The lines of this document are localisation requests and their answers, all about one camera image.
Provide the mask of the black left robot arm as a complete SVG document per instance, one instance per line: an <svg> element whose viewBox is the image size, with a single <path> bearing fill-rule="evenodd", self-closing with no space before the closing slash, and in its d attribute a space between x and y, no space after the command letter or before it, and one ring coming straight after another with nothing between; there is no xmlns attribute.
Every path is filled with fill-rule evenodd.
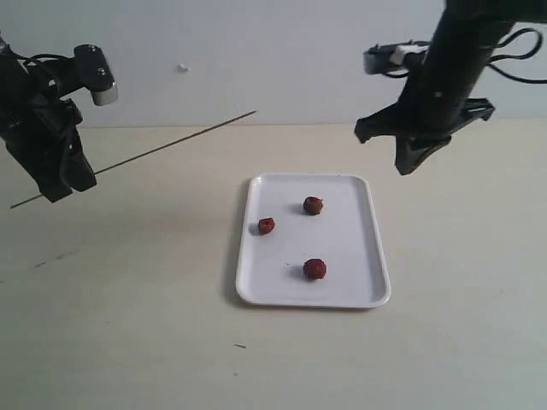
<svg viewBox="0 0 547 410"><path fill-rule="evenodd" d="M49 202L97 185L77 129L81 122L73 100L61 98L55 70L2 41L1 139Z"/></svg>

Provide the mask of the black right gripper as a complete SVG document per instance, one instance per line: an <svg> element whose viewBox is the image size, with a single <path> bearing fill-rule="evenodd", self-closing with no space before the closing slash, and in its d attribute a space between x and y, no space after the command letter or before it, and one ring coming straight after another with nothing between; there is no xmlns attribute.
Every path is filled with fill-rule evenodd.
<svg viewBox="0 0 547 410"><path fill-rule="evenodd" d="M409 175L447 146L452 134L476 120L489 120L494 111L488 99L465 96L434 97L413 105L395 102L360 118L354 133L363 144L379 136L396 137L395 167L400 175Z"/></svg>

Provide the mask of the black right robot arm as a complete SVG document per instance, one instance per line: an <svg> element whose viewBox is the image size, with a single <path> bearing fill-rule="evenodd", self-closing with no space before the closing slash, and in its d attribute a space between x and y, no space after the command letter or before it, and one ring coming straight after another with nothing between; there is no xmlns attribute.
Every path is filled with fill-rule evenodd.
<svg viewBox="0 0 547 410"><path fill-rule="evenodd" d="M395 167L412 173L454 133L495 111L485 98L470 96L486 67L502 60L495 50L518 37L519 22L545 23L544 1L448 1L429 41L375 45L364 52L369 75L405 79L395 103L360 118L361 143L396 139Z"/></svg>

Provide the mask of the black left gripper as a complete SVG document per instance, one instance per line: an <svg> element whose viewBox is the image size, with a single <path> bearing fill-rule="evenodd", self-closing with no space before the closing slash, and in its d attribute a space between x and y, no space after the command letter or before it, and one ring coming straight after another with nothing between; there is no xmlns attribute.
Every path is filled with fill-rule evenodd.
<svg viewBox="0 0 547 410"><path fill-rule="evenodd" d="M49 62L1 60L1 138L50 202L97 185L76 128L81 114L61 97Z"/></svg>

